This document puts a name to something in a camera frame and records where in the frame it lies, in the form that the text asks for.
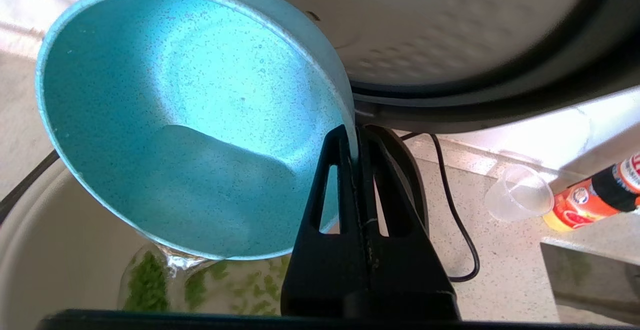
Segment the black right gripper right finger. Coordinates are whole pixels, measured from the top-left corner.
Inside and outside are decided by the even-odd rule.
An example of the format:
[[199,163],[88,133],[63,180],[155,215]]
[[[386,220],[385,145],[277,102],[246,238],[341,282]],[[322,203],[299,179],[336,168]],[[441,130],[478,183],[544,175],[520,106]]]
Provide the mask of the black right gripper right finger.
[[359,131],[360,227],[365,241],[367,301],[377,317],[459,321],[457,295],[429,237],[418,164],[393,131]]

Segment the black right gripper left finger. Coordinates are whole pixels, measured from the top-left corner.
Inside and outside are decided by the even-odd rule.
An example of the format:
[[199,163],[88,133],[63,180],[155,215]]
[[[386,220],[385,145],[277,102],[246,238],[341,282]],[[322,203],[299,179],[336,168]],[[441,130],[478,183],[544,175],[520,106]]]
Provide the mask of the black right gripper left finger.
[[[281,314],[352,317],[350,305],[368,287],[364,240],[345,126],[327,133],[281,290]],[[339,234],[320,230],[330,168],[336,166]]]

